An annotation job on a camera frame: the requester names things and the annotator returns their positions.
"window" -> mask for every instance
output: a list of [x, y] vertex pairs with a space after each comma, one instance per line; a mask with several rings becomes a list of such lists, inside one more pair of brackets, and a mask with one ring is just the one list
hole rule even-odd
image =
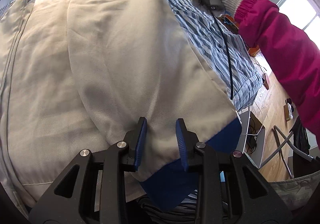
[[280, 12], [302, 29], [320, 49], [320, 17], [308, 0], [281, 0]]

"striped bedsheet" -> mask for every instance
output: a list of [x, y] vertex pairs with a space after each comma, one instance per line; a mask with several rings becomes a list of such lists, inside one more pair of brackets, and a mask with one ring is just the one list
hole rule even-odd
[[[13, 1], [0, 10], [0, 18]], [[168, 0], [168, 3], [191, 42], [198, 48], [210, 67], [225, 82], [230, 95], [226, 48], [213, 17], [195, 8], [190, 0]], [[227, 36], [231, 56], [233, 103], [235, 108], [240, 111], [253, 104], [262, 85], [262, 79], [250, 60], [241, 36], [232, 34], [222, 23], [220, 23], [220, 27]]]

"metal screw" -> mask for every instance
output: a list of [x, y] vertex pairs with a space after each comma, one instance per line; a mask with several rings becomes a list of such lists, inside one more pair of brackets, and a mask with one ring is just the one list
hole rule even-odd
[[127, 143], [126, 143], [126, 142], [124, 142], [124, 141], [120, 141], [120, 142], [118, 142], [117, 147], [119, 147], [119, 148], [123, 148], [123, 147], [125, 147], [126, 145], [127, 145]]
[[89, 155], [89, 153], [90, 153], [90, 151], [88, 149], [83, 149], [83, 150], [81, 150], [80, 155], [87, 156], [87, 155]]
[[240, 151], [238, 151], [238, 150], [234, 150], [234, 151], [232, 152], [232, 155], [233, 155], [234, 157], [240, 158], [240, 157], [242, 156], [242, 153], [241, 153]]
[[198, 143], [196, 143], [196, 147], [205, 148], [205, 143], [204, 142], [198, 142]]

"pink jacket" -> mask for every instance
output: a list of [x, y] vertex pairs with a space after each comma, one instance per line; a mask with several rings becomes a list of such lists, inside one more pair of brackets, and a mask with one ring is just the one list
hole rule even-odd
[[316, 135], [320, 147], [320, 51], [316, 44], [269, 0], [243, 0], [235, 20], [247, 45], [260, 46], [297, 106], [303, 126]]

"wooden floor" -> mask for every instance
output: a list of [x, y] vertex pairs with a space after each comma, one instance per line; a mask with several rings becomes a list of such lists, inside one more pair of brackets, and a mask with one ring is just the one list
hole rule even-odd
[[[266, 71], [266, 74], [269, 75], [270, 79], [270, 89], [267, 90], [262, 86], [258, 91], [255, 103], [250, 107], [250, 110], [255, 114], [255, 116], [261, 122], [263, 120], [263, 125], [266, 128], [265, 147], [262, 158], [262, 161], [264, 161], [274, 152], [274, 150], [277, 149], [273, 134], [273, 126], [278, 126], [285, 135], [288, 135], [289, 130], [293, 126], [293, 120], [289, 122], [286, 122], [285, 120], [283, 106], [285, 105], [285, 99], [289, 98], [289, 96], [277, 81], [263, 55], [258, 54], [253, 62], [258, 62], [262, 68], [255, 65], [257, 69], [260, 72], [262, 70]], [[282, 149], [286, 160], [288, 159], [289, 150], [290, 148], [287, 144]], [[285, 180], [289, 177], [279, 154], [275, 155], [270, 162], [260, 169], [260, 173], [267, 181]]]

